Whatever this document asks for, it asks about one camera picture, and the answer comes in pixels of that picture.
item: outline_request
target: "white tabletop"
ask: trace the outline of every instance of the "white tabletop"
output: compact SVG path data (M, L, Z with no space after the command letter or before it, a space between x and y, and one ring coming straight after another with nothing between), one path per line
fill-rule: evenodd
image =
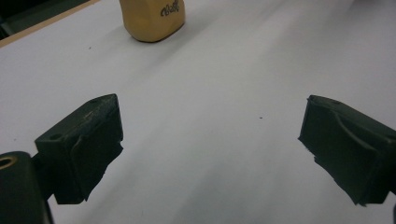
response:
M185 0L156 44L102 0L0 49L0 152L116 93L121 155L57 224L391 223L394 195L355 206L297 137L306 98L396 129L393 0Z

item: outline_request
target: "yellow bottle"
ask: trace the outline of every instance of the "yellow bottle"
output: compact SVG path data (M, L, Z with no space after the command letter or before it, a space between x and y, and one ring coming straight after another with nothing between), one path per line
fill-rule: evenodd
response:
M120 0L125 29L143 42L157 42L186 20L183 0Z

